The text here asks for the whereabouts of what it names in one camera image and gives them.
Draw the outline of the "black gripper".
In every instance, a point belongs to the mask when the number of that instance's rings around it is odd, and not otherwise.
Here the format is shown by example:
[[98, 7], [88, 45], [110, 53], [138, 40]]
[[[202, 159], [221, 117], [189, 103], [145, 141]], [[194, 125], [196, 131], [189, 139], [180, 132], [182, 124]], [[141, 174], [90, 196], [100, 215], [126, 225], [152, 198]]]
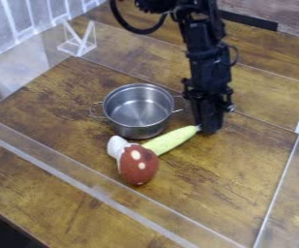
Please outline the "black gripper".
[[232, 95], [234, 91], [225, 86], [218, 93], [212, 93], [192, 87], [189, 78], [181, 79], [182, 96], [189, 100], [192, 119], [200, 125], [204, 134], [213, 134], [222, 127], [224, 112], [234, 111]]

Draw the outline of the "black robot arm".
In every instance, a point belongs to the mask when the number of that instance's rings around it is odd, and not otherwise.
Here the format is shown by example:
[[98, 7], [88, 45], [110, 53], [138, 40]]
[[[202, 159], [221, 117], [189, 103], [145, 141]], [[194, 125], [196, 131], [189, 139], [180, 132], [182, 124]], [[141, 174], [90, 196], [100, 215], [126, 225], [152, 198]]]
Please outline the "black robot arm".
[[184, 98], [194, 124], [210, 135], [222, 127], [224, 113], [233, 110], [230, 46], [222, 42], [225, 25], [216, 0], [134, 0], [134, 5], [145, 13], [169, 14], [178, 24], [190, 65]]

